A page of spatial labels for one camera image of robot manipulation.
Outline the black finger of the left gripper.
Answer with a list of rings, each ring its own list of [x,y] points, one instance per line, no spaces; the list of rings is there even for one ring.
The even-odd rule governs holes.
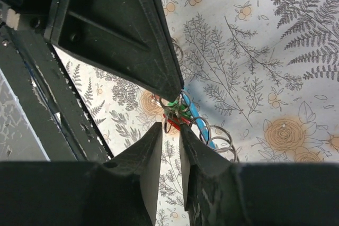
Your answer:
[[[184,87],[161,0],[52,0],[44,37],[166,100]]]

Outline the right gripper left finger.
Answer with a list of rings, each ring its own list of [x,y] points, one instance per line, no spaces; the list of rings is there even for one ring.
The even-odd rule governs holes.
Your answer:
[[[162,124],[103,164],[1,163],[1,225],[155,225]]]

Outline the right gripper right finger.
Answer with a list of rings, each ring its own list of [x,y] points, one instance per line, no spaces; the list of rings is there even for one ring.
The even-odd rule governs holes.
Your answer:
[[[337,163],[238,163],[183,124],[180,157],[190,225],[338,225]]]

